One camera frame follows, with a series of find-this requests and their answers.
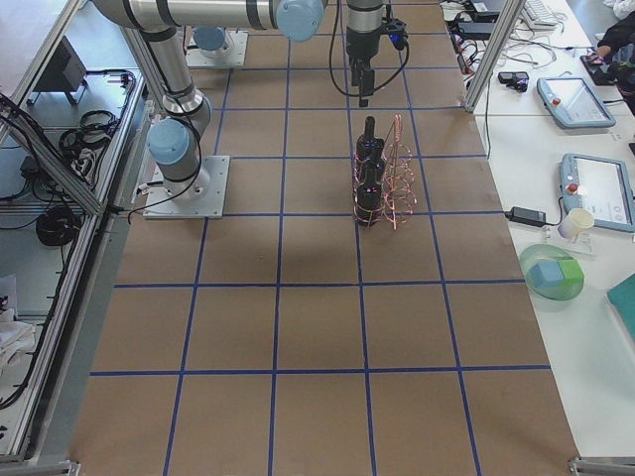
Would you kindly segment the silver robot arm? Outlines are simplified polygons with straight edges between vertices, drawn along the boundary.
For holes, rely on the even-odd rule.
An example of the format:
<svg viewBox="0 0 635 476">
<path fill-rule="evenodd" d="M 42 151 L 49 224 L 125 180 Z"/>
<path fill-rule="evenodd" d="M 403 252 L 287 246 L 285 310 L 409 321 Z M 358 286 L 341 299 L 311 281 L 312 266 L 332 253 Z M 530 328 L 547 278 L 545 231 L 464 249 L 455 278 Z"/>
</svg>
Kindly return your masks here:
<svg viewBox="0 0 635 476">
<path fill-rule="evenodd" d="M 322 21 L 324 1 L 96 1 L 111 22 L 140 33 L 164 84 L 164 107 L 173 115 L 195 112 L 203 102 L 193 85 L 177 28 L 228 27 L 278 30 L 294 42 L 310 39 Z M 347 3 L 346 52 L 352 84 L 363 98 L 372 95 L 379 39 L 391 36 L 399 47 L 404 24 L 381 1 Z"/>
<path fill-rule="evenodd" d="M 209 183 L 200 139 L 210 122 L 210 103 L 194 85 L 176 29 L 122 32 L 165 114 L 150 127 L 146 139 L 165 193 L 174 201 L 196 199 Z"/>
</svg>

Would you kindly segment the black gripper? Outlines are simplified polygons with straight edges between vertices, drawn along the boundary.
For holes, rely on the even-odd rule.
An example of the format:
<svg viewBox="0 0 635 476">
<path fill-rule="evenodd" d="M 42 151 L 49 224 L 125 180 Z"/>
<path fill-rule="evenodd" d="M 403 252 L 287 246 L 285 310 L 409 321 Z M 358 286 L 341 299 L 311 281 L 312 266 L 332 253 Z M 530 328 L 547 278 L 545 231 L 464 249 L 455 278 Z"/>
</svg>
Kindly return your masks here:
<svg viewBox="0 0 635 476">
<path fill-rule="evenodd" d="M 371 60 L 378 54 L 380 29 L 358 32 L 346 28 L 346 53 L 351 71 L 351 86 L 358 87 L 359 107 L 367 107 L 374 94 L 375 71 L 370 68 Z"/>
</svg>

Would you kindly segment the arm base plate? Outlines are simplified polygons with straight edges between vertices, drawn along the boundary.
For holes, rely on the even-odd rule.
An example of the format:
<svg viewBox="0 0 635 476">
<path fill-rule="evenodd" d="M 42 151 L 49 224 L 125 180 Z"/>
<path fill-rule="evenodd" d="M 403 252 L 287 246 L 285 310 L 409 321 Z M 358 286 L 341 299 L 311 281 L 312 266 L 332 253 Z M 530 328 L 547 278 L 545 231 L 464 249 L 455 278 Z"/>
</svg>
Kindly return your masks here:
<svg viewBox="0 0 635 476">
<path fill-rule="evenodd" d="M 190 68 L 235 68 L 245 62 L 248 32 L 221 27 L 197 27 L 187 48 Z"/>
<path fill-rule="evenodd" d="M 160 168 L 155 166 L 153 180 L 160 184 L 148 188 L 143 216 L 152 219 L 221 218 L 229 169 L 229 156 L 204 156 L 195 180 L 176 183 L 164 181 Z"/>
</svg>

